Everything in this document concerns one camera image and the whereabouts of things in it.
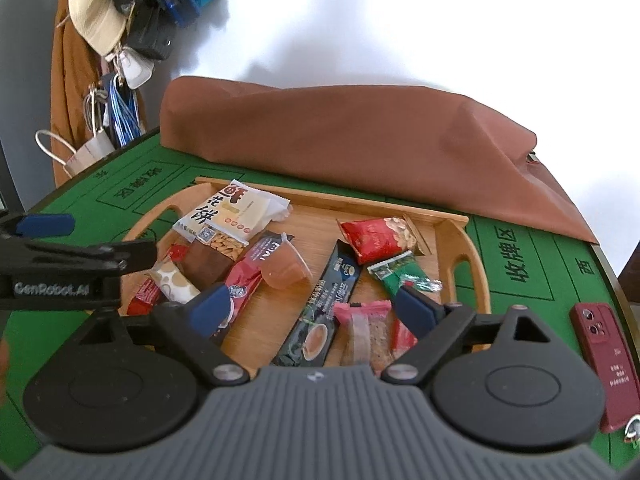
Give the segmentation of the person's right hand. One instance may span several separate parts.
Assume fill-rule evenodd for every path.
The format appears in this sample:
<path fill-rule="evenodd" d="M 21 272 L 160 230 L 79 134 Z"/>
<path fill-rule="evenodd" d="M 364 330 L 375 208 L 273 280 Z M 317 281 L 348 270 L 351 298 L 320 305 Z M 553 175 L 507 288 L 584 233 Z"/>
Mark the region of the person's right hand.
<path fill-rule="evenodd" d="M 0 401 L 6 396 L 6 375 L 10 367 L 10 349 L 8 342 L 0 340 Z"/>

